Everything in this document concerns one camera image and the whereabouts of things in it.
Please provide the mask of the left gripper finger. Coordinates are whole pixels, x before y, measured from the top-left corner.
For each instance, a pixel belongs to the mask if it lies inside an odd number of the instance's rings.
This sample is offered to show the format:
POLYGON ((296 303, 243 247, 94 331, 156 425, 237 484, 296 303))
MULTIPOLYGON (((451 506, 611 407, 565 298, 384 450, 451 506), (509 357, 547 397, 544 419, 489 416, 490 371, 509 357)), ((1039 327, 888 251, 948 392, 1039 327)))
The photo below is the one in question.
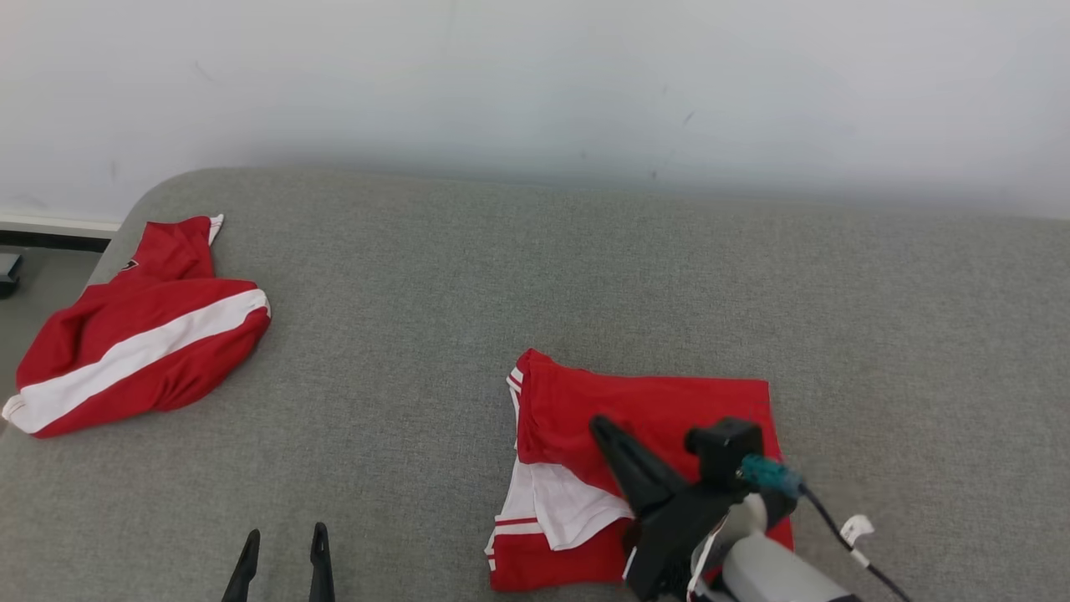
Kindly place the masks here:
POLYGON ((314 526, 314 541, 310 549, 310 564, 314 567, 309 588, 310 602, 335 602, 335 580, 328 547, 328 529, 325 523, 314 526))
POLYGON ((221 602, 246 602, 257 572, 261 532, 253 529, 238 555, 236 568, 221 595, 221 602))

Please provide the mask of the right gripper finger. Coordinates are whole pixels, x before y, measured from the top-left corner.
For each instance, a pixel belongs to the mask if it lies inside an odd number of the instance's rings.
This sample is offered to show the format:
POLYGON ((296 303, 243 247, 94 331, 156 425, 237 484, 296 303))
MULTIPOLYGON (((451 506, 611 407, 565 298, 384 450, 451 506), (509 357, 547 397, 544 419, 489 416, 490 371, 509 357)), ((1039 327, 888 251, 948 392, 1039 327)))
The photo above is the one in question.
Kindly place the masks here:
POLYGON ((649 521, 690 487, 668 462, 607 416, 593 416, 588 430, 638 521, 649 521))

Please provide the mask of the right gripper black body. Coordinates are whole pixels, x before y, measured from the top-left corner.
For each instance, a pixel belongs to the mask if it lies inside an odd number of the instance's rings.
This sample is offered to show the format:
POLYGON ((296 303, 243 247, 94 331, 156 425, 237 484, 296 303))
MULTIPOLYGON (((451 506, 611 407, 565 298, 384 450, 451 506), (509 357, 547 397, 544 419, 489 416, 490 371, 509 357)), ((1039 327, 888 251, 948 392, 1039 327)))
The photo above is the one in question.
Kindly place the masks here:
POLYGON ((637 526, 625 583, 639 601, 684 598, 693 549, 727 518, 738 496, 721 489, 624 489, 637 526))

